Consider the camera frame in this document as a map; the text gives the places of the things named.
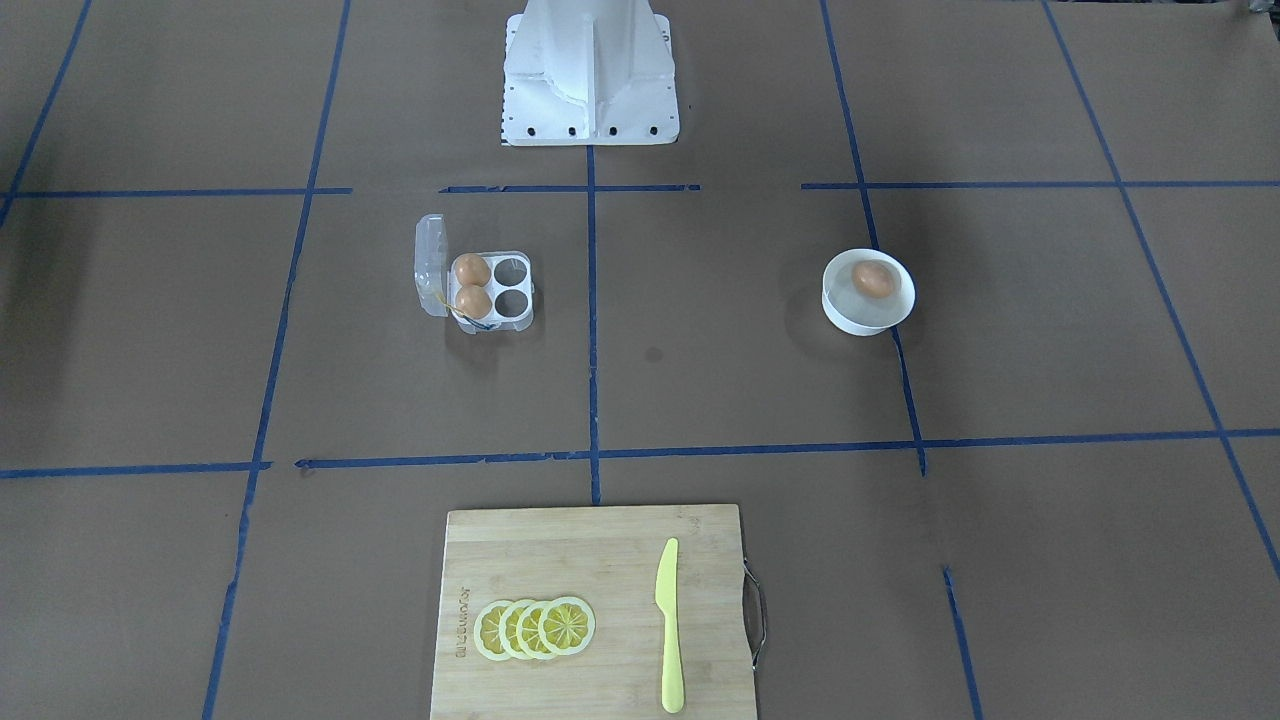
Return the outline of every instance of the lemon slice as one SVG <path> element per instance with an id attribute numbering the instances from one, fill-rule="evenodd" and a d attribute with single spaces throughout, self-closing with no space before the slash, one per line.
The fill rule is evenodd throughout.
<path id="1" fill-rule="evenodd" d="M 580 597 L 557 597 L 545 603 L 538 639 L 554 655 L 577 655 L 595 637 L 595 612 Z"/>
<path id="2" fill-rule="evenodd" d="M 498 618 L 498 625 L 502 628 L 502 634 L 498 635 L 498 643 L 502 644 L 503 652 L 516 660 L 530 660 L 529 653 L 520 650 L 517 623 L 520 621 L 520 614 L 532 603 L 532 600 L 517 600 L 516 602 L 508 605 L 507 609 L 502 611 L 502 616 Z"/>
<path id="3" fill-rule="evenodd" d="M 502 611 L 508 606 L 511 606 L 509 600 L 495 600 L 484 606 L 471 629 L 471 637 L 480 655 L 498 662 L 512 657 L 502 650 Z"/>
<path id="4" fill-rule="evenodd" d="M 538 626 L 543 619 L 543 611 L 547 610 L 549 602 L 534 602 L 520 611 L 520 620 L 516 621 L 516 641 L 520 643 L 520 650 L 525 651 L 529 657 L 535 657 L 538 660 L 550 660 L 556 657 L 556 653 L 547 650 L 543 644 L 541 633 L 538 632 Z"/>

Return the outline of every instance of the egg container lid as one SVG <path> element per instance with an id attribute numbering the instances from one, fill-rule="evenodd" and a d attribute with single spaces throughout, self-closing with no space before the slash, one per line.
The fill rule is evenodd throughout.
<path id="1" fill-rule="evenodd" d="M 449 240 L 444 234 L 444 215 L 433 213 L 417 222 L 417 234 L 413 238 L 413 282 L 417 284 L 417 299 L 428 315 L 447 318 L 449 309 L 444 297 L 449 292 L 445 278 L 448 266 Z"/>

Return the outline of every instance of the knife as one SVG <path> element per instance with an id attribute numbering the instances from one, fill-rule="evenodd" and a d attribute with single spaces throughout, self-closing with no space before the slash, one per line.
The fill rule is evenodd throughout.
<path id="1" fill-rule="evenodd" d="M 680 712 L 685 708 L 685 673 L 680 665 L 680 621 L 676 619 L 676 552 L 680 541 L 667 539 L 658 561 L 658 582 L 653 601 L 666 618 L 662 642 L 662 708 Z"/>

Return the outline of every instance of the white metal bracket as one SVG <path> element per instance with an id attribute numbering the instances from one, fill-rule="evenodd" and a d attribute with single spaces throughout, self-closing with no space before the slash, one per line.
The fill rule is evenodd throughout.
<path id="1" fill-rule="evenodd" d="M 529 0 L 507 20 L 506 145 L 660 145 L 680 136 L 671 22 L 648 0 Z"/>

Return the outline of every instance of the cutting board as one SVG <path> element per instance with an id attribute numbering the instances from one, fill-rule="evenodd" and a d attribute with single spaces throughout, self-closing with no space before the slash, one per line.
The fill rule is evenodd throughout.
<path id="1" fill-rule="evenodd" d="M 662 612 L 653 601 L 667 538 L 680 539 L 677 594 L 685 710 L 662 708 Z M 577 655 L 494 662 L 472 643 L 495 600 L 575 594 L 595 611 Z M 736 505 L 449 512 L 431 720 L 755 720 L 742 624 Z"/>

